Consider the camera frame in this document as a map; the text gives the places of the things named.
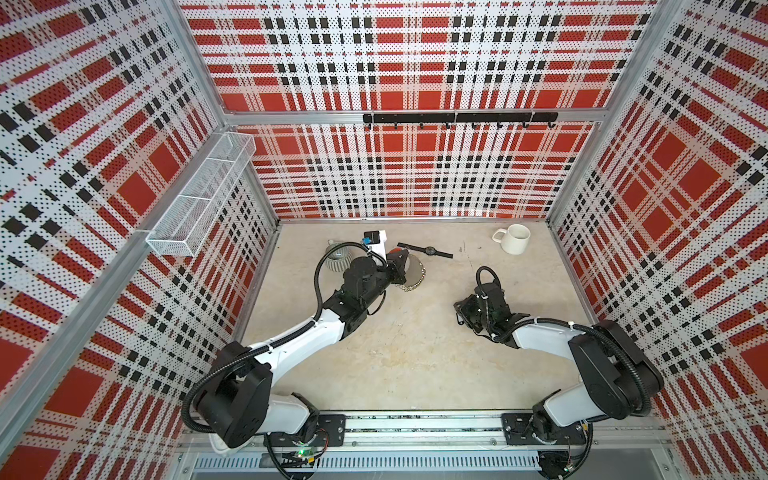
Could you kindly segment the black wrist watch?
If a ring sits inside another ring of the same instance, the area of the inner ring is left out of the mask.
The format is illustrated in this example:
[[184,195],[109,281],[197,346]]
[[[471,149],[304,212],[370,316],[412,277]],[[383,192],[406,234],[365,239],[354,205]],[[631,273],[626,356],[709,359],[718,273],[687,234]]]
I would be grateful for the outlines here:
[[454,258],[454,255],[452,253],[448,253],[448,252],[437,250],[433,246],[421,247],[421,246],[416,246],[416,245],[412,245],[412,244],[407,244],[407,243],[404,243],[404,242],[398,242],[397,246],[400,247],[400,248],[403,248],[403,249],[410,250],[410,251],[415,251],[415,252],[423,253],[423,254],[425,254],[427,256],[435,256],[435,257],[441,257],[441,258],[447,258],[447,259],[453,259]]

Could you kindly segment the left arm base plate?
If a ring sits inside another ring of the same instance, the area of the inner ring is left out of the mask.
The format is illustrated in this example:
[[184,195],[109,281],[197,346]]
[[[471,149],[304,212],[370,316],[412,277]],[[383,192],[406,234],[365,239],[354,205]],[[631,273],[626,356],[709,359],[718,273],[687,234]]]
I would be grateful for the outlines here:
[[345,439],[346,422],[344,414],[320,413],[316,418],[310,418],[309,426],[298,433],[270,433],[268,439],[278,448],[340,447]]

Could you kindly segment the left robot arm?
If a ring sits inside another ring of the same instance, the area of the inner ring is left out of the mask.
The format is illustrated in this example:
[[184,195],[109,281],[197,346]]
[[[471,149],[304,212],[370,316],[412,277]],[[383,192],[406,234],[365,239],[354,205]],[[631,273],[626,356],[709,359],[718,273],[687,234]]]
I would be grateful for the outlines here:
[[353,334],[373,315],[392,285],[407,281],[409,254],[381,254],[360,243],[362,255],[343,273],[343,282],[323,298],[320,277],[313,277],[314,314],[294,328],[261,343],[225,345],[209,372],[185,395],[181,419],[190,430],[211,435],[213,445],[235,450],[253,437],[277,434],[312,442],[320,430],[319,410],[303,396],[277,395],[272,388],[290,370],[317,352]]

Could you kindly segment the white timer device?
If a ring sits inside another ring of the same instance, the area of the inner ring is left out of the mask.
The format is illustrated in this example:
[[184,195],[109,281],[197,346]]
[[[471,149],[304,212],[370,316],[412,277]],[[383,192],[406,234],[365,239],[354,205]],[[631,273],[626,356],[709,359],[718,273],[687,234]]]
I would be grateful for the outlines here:
[[224,440],[216,433],[210,433],[208,439],[214,453],[221,456],[232,454],[232,449],[226,445]]

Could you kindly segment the black wall hook rail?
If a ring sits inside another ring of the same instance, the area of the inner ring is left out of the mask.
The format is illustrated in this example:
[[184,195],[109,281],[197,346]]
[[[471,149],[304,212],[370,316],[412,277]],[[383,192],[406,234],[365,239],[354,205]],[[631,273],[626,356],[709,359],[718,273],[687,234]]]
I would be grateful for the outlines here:
[[371,113],[363,114],[365,125],[392,125],[405,124],[521,124],[527,126],[532,123],[554,124],[559,117],[558,112],[507,112],[507,113]]

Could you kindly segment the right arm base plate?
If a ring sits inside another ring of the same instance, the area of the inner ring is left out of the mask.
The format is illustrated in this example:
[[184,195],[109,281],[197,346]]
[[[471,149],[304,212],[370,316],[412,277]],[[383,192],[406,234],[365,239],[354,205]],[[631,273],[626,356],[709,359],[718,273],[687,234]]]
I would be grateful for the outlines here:
[[532,412],[501,415],[502,433],[508,446],[585,446],[587,436],[578,423],[568,427],[541,427]]

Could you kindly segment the grey ribbed round object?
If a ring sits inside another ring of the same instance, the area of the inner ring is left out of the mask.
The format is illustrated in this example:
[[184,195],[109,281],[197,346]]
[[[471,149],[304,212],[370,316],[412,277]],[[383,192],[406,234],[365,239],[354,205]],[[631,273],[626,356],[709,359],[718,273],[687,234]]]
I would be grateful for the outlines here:
[[336,240],[329,240],[326,248],[328,257],[326,258],[324,265],[326,268],[335,273],[343,273],[346,271],[352,262],[353,256],[348,247],[340,247],[335,249],[338,245]]

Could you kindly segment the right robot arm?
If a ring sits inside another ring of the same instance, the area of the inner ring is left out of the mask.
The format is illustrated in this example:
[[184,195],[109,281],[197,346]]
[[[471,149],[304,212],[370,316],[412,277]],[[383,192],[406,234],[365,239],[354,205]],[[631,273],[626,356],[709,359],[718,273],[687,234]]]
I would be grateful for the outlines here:
[[454,304],[457,323],[475,335],[513,349],[535,350],[571,361],[576,385],[536,403],[523,437],[553,445],[571,427],[646,417],[664,388],[658,368],[614,321],[582,325],[514,312],[496,272],[481,266],[474,292]]

